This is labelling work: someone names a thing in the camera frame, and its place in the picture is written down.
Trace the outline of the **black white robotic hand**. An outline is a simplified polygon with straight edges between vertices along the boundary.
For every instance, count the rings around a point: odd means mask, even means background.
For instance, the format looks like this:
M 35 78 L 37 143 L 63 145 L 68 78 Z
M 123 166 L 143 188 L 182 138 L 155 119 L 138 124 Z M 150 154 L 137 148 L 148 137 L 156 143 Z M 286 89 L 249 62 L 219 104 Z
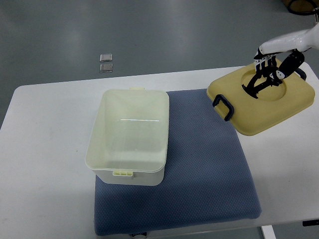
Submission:
M 255 56 L 255 76 L 247 85 L 253 93 L 279 86 L 304 62 L 304 52 L 319 48 L 319 25 L 262 43 Z

